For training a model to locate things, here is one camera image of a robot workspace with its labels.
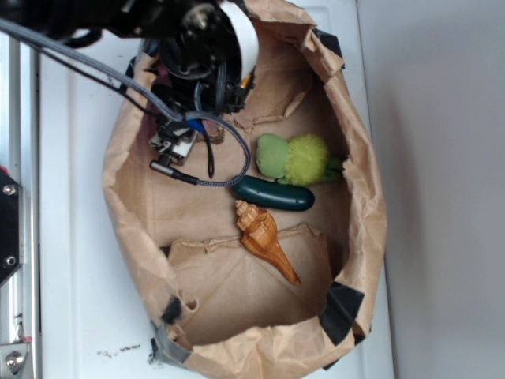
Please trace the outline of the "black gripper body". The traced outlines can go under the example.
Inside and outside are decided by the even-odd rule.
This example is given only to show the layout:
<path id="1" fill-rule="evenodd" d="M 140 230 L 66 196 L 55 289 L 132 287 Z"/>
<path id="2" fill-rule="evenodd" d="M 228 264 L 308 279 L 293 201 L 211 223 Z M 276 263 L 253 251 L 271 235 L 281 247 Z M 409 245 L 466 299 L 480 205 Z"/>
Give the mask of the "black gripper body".
<path id="1" fill-rule="evenodd" d="M 177 112 L 236 113 L 255 87 L 255 66 L 246 64 L 238 39 L 184 44 L 154 39 L 159 73 L 151 91 Z"/>

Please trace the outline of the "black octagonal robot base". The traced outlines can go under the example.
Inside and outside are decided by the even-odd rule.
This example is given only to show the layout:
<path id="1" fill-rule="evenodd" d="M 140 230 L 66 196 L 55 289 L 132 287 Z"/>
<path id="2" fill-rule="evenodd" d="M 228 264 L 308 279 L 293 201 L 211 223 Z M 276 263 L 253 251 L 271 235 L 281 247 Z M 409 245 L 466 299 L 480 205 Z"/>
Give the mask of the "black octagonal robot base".
<path id="1" fill-rule="evenodd" d="M 20 258 L 20 186 L 1 167 L 1 286 L 18 269 Z"/>

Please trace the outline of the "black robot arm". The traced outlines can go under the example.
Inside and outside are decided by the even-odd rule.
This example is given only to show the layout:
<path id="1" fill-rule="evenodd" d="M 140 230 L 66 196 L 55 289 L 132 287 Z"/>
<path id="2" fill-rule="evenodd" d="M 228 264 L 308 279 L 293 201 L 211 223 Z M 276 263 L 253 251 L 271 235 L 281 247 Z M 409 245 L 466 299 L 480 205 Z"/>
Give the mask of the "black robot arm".
<path id="1" fill-rule="evenodd" d="M 104 31 L 153 43 L 183 110 L 234 113 L 254 86 L 256 29 L 243 1 L 3 1 L 2 32 L 64 55 L 127 87 L 139 85 L 79 49 Z"/>

